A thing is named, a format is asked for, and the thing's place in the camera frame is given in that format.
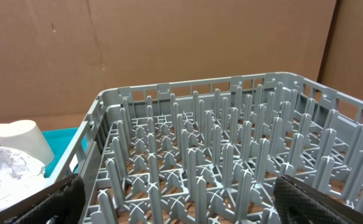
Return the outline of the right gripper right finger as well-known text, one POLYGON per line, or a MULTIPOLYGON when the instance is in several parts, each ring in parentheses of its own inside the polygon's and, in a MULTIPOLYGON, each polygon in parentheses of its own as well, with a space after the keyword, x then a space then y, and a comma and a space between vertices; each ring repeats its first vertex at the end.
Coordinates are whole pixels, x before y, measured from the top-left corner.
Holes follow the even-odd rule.
POLYGON ((363 214, 290 175, 277 177, 273 195, 282 224, 363 224, 363 214))

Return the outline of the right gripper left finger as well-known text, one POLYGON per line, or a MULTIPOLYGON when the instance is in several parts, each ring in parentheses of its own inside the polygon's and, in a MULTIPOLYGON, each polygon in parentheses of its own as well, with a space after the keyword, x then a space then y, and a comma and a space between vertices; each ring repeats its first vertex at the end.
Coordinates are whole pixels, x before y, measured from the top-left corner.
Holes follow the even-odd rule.
POLYGON ((0 223, 78 223, 86 203, 82 176, 72 174, 0 212, 0 223))

